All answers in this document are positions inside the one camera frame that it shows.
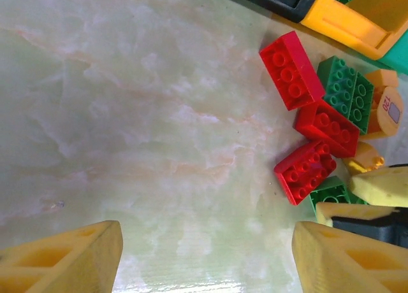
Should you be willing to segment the yellow round lego piece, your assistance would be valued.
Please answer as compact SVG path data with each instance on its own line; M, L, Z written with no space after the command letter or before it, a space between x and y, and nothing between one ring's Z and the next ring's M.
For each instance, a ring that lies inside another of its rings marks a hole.
M387 138L397 134L402 122L404 102L398 91L397 72L378 69L365 78L374 86L367 133L361 139Z

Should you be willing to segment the yellow plastic bin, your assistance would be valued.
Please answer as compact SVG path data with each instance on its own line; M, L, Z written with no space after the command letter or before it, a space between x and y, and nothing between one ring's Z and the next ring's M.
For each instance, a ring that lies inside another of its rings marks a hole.
M408 0L315 0L301 24L379 60L408 30Z

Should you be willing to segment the yellow lego brick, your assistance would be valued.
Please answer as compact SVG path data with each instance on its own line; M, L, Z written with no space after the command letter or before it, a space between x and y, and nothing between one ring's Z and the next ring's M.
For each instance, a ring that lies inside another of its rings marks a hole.
M354 157L343 158L342 162L351 176L366 173L384 166L384 157L371 145L358 142Z

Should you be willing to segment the large green lego brick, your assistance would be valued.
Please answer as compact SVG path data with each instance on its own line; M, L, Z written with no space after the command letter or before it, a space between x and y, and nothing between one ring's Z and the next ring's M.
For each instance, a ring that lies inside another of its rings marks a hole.
M350 68L344 59L332 56L319 63L317 75L325 89L323 100L349 118L356 70Z

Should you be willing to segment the red lego brick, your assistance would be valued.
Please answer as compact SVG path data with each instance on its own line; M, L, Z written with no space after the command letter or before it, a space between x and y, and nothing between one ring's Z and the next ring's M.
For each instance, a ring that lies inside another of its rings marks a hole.
M273 169L290 204L300 204L336 169L329 145L311 141L290 153Z
M295 31L288 32L259 52L287 110L295 110L324 96L324 88Z
M360 130L322 99L298 110L295 129L307 139L325 141L335 157L355 156Z

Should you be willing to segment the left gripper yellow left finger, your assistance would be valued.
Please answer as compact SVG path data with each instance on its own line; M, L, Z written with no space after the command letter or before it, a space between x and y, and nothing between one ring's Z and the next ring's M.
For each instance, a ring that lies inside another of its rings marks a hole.
M112 293L123 249L106 220L0 250L0 293Z

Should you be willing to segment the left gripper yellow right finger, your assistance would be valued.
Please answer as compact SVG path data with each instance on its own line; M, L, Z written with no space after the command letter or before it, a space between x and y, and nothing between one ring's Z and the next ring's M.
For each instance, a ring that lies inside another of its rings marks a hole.
M295 224L303 293L408 293L408 249L315 222Z

